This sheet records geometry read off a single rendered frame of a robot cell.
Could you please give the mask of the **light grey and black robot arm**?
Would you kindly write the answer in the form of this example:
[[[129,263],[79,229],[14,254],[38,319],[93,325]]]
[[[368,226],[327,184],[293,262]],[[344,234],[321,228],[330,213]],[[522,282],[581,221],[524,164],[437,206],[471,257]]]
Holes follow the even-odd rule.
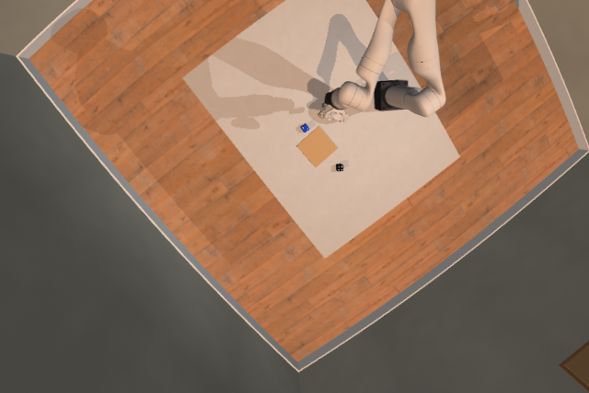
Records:
[[[410,110],[422,117],[429,117],[445,104],[436,35],[435,0],[385,0],[372,39],[356,69],[356,74],[366,82],[366,86],[344,82],[341,91],[338,90],[335,96],[340,107],[360,111],[370,107],[377,80],[391,53],[393,31],[401,11],[410,15],[413,26],[413,36],[407,48],[410,68],[427,80],[427,87],[421,90],[409,85],[392,86],[386,92],[386,101],[391,106]]]

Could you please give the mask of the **orange square mat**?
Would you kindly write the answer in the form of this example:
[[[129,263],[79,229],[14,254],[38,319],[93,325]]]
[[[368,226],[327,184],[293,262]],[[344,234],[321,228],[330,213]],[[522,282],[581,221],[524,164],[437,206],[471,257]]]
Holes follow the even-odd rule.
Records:
[[[297,147],[315,168],[338,149],[319,126]]]

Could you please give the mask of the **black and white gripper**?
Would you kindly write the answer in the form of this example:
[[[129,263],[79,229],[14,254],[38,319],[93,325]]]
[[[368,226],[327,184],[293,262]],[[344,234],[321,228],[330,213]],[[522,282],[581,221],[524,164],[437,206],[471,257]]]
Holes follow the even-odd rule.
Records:
[[[324,102],[322,102],[322,108],[326,108],[327,104],[329,104],[332,107],[332,109],[326,111],[324,113],[324,117],[326,119],[334,120],[334,121],[349,121],[350,116],[344,111],[345,109],[343,109],[342,107],[340,107],[336,103],[336,100],[335,100],[336,93],[339,89],[340,88],[338,88],[337,90],[334,89],[335,91],[333,90],[332,93],[329,92],[326,94],[325,100],[324,100]],[[341,109],[343,109],[343,110],[341,110]]]

